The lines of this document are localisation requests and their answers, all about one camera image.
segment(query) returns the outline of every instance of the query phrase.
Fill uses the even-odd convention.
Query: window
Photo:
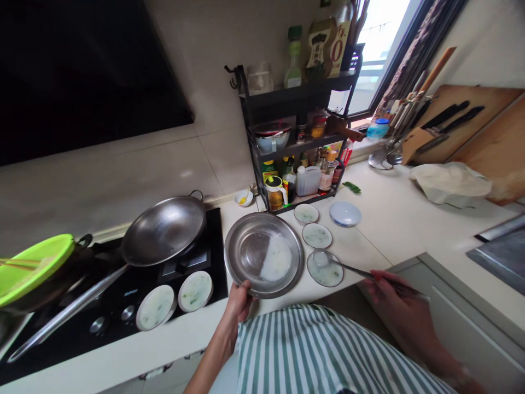
[[[375,110],[372,104],[379,95],[383,95],[390,82],[385,78],[387,72],[393,66],[397,68],[404,56],[404,51],[400,53],[401,45],[422,3],[423,0],[371,0],[366,22],[358,39],[358,43],[365,43],[363,66],[350,102],[349,116]],[[348,91],[333,91],[328,108],[343,113],[348,94]]]

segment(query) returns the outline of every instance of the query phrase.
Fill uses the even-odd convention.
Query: white tile wall
[[[319,0],[145,0],[195,124],[0,167],[0,254],[60,233],[128,223],[164,198],[209,198],[254,180],[240,103],[224,65],[262,60],[275,84],[288,27],[306,31]]]

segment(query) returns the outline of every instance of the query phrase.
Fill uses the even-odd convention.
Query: wall
[[[223,67],[266,60],[281,83],[288,27],[307,29],[318,0],[145,2],[195,124],[0,167],[2,256],[55,234],[128,223],[193,189],[209,199],[253,181],[240,103]]]
[[[470,0],[430,68],[454,46],[430,92],[443,84],[525,88],[525,2]]]

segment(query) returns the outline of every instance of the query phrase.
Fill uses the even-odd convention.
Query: small white bowl
[[[294,209],[294,216],[301,226],[306,226],[307,224],[315,223],[319,219],[319,211],[313,205],[299,204]]]
[[[179,290],[179,308],[184,312],[195,312],[205,306],[213,294],[212,277],[206,271],[197,271],[186,278]],[[195,305],[186,305],[186,298],[195,300]]]
[[[238,206],[247,207],[252,203],[253,193],[251,190],[248,191],[248,196],[246,197],[244,204],[241,204],[241,200],[244,196],[246,196],[246,190],[241,190],[240,192],[235,193],[234,201]]]
[[[338,201],[330,205],[330,219],[341,227],[352,227],[359,224],[363,216],[361,211],[349,202]]]

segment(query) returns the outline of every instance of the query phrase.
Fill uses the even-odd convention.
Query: stove knob
[[[126,309],[122,311],[122,314],[120,315],[120,319],[122,321],[128,321],[133,316],[133,313],[135,312],[135,306],[130,305]]]
[[[91,334],[100,334],[108,327],[108,325],[109,319],[106,319],[105,317],[101,316],[91,324],[89,332]]]

